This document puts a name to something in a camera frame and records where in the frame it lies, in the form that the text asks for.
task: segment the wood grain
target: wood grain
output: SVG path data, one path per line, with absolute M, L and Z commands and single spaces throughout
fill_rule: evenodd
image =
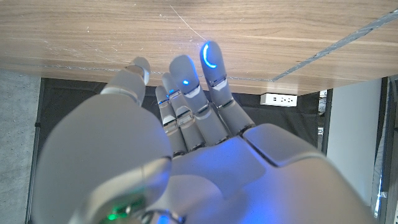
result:
M 398 21 L 345 45 L 307 66 L 281 78 L 278 82 L 299 82 L 314 78 L 334 79 L 322 88 L 342 86 L 346 82 L 363 82 L 398 74 Z
M 304 94 L 335 83 L 345 85 L 346 80 L 376 77 L 363 77 L 353 69 L 344 78 L 318 73 L 314 79 L 306 73 L 298 75 L 299 82 L 287 77 L 277 83 L 250 79 L 274 78 L 397 7 L 394 0 L 3 0 L 0 67 L 44 77 L 107 82 L 115 74 L 112 69 L 137 56 L 146 57 L 158 74 L 168 71 L 175 56 L 189 54 L 202 75 L 200 46 L 212 39 L 223 49 L 228 75 L 248 79 L 230 80 L 233 91 Z M 387 37 L 381 29 L 359 45 L 377 43 L 373 44 L 377 51 L 384 43 L 395 43 L 397 29 Z M 392 53 L 397 49 L 390 47 Z M 354 58 L 361 53 L 359 49 Z M 353 61 L 355 66 L 361 64 Z M 395 71 L 394 65 L 388 66 Z M 381 66 L 374 70 L 385 73 Z M 152 85 L 159 77 L 152 76 Z

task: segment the white robotic arm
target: white robotic arm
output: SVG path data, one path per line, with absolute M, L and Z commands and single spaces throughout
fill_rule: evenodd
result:
M 156 89 L 162 122 L 140 107 L 137 58 L 49 136 L 37 166 L 34 223 L 374 223 L 313 146 L 255 127 L 234 101 L 221 50 L 200 52 L 212 103 L 181 55 Z

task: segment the fingertip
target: fingertip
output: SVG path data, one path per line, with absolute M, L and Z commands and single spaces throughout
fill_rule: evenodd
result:
M 162 82 L 163 82 L 164 88 L 166 89 L 168 94 L 171 94 L 178 90 L 178 86 L 175 84 L 175 82 L 169 72 L 166 72 L 163 74 Z
M 208 83 L 224 79 L 226 76 L 223 55 L 215 41 L 206 42 L 200 50 L 200 62 Z
M 188 55 L 176 57 L 170 64 L 169 69 L 173 81 L 182 93 L 189 93 L 199 85 L 195 65 Z
M 167 91 L 164 86 L 160 85 L 155 89 L 157 103 L 161 104 L 162 102 L 167 100 Z

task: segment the power outlet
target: power outlet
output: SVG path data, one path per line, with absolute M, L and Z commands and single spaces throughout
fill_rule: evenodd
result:
M 297 106 L 297 96 L 266 93 L 261 95 L 260 104 L 271 106 Z

